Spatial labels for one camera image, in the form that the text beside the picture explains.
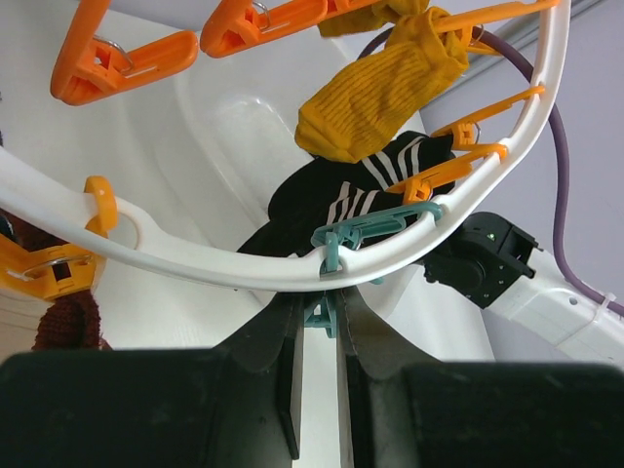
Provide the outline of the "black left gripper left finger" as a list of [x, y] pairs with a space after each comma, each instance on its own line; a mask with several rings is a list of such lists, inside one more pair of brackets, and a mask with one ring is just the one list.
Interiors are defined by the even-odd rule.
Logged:
[[1, 367], [5, 467], [289, 467], [304, 298], [205, 349], [38, 351]]

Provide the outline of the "orange clothes clip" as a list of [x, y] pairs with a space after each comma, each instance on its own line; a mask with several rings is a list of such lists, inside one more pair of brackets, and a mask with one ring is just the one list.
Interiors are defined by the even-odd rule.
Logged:
[[294, 0], [268, 8], [258, 1], [225, 0], [205, 23], [200, 49], [212, 58], [224, 58], [370, 4], [367, 0]]
[[51, 95], [69, 105], [84, 105], [173, 76], [196, 60], [198, 38], [182, 30], [126, 51], [97, 35], [110, 3], [80, 1], [55, 63]]

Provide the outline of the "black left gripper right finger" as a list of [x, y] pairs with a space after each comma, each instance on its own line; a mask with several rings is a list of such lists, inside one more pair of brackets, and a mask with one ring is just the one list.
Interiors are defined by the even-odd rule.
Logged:
[[335, 294], [345, 467], [619, 467], [623, 373], [609, 365], [442, 362]]

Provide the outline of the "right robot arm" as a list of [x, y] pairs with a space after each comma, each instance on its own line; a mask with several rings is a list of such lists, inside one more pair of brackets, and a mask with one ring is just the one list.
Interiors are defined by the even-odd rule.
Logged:
[[555, 258], [499, 214], [474, 213], [421, 259], [427, 281], [536, 333], [568, 357], [623, 365], [623, 318], [568, 282]]

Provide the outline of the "white plastic basin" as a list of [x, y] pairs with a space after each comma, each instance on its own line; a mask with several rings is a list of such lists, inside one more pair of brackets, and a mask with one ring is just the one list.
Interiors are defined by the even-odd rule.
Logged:
[[[104, 176], [119, 206], [111, 241], [134, 247], [149, 215], [171, 237], [235, 251], [266, 220], [278, 184], [309, 160], [293, 142], [296, 111], [359, 50], [315, 30], [273, 51], [195, 64], [171, 78], [72, 107], [50, 78], [76, 1], [1, 1], [1, 208], [83, 227], [94, 212], [88, 176]], [[491, 359], [481, 313], [407, 267], [363, 285], [373, 310], [444, 359]], [[109, 259], [96, 297], [113, 348], [216, 344], [271, 292], [200, 285]]]

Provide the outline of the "mustard yellow sock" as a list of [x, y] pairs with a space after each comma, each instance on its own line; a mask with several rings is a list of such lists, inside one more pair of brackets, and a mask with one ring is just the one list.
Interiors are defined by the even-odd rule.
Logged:
[[448, 16], [433, 6], [401, 17], [382, 51], [345, 66], [299, 108], [296, 144], [352, 164], [383, 149], [468, 68], [457, 34], [435, 29], [434, 22]]

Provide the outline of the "teal clothes clip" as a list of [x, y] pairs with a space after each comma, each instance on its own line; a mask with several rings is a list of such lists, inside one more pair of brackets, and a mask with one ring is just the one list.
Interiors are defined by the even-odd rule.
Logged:
[[[444, 215], [443, 208], [433, 202], [418, 202], [386, 209], [370, 214], [362, 214], [317, 228], [311, 237], [313, 247], [324, 247], [325, 258], [321, 264], [321, 275], [339, 272], [342, 269], [339, 248], [356, 251], [369, 239], [391, 236], [408, 227], [408, 219], [418, 220], [430, 213], [435, 220]], [[323, 292], [309, 305], [303, 315], [304, 327], [324, 329], [328, 338], [336, 338], [337, 314], [334, 294]]]

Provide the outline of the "black white striped sock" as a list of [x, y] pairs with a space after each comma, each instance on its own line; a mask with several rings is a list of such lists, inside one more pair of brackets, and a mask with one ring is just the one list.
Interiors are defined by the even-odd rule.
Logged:
[[306, 256], [317, 228], [401, 206], [403, 196], [387, 189], [452, 160], [452, 145], [451, 135], [406, 131], [356, 164], [315, 156], [281, 183], [269, 201], [268, 222], [238, 252]]

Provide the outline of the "white round sock hanger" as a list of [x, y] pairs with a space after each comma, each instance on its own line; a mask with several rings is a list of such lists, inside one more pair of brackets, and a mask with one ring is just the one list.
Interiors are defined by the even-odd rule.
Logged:
[[1, 205], [9, 212], [93, 254], [157, 274], [234, 289], [309, 292], [360, 285], [390, 274], [438, 247], [528, 155], [544, 130], [566, 58], [571, 4], [555, 1], [540, 14], [539, 54], [532, 91], [513, 132], [475, 150], [483, 163], [464, 170], [447, 196], [354, 217], [318, 229], [316, 249], [300, 259], [244, 255], [200, 246], [163, 231], [143, 209], [118, 199], [116, 209], [135, 226], [128, 248], [87, 230], [96, 199], [74, 192], [1, 153]]

